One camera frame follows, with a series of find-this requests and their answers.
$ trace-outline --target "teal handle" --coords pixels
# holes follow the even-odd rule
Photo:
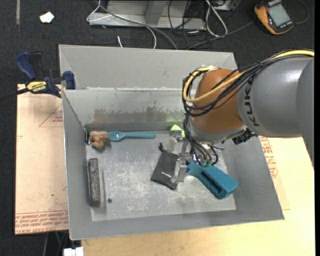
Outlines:
[[[141,131],[141,132],[125,132],[125,137],[130,138],[147,138],[147,139],[153,139],[156,137],[156,134],[152,131]]]

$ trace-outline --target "teal plastic object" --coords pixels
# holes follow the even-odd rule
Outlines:
[[[191,162],[186,171],[187,175],[197,177],[218,199],[230,196],[238,187],[238,181],[224,173],[214,165],[201,167]]]
[[[154,139],[156,134],[152,131],[141,131],[141,132],[121,132],[121,131],[109,131],[109,138],[113,142],[118,142],[123,138],[145,138]]]

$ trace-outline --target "cardboard sheet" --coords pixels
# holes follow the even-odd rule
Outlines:
[[[15,234],[69,228],[62,99],[17,97]]]

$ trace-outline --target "green object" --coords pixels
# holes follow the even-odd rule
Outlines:
[[[174,125],[171,127],[170,131],[176,131],[176,130],[181,131],[181,136],[182,136],[182,138],[185,137],[185,131],[184,131],[183,129],[181,129],[178,125],[174,124]]]

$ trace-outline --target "clamp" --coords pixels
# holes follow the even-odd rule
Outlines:
[[[42,53],[39,51],[31,54],[29,51],[25,51],[15,59],[18,68],[29,78],[25,83],[25,88],[16,92],[17,95],[31,92],[33,94],[50,94],[61,98],[62,92],[56,83],[62,81],[66,82],[65,89],[74,90],[76,88],[75,77],[71,71],[65,71],[62,76],[54,79],[50,75],[43,76],[41,59]]]

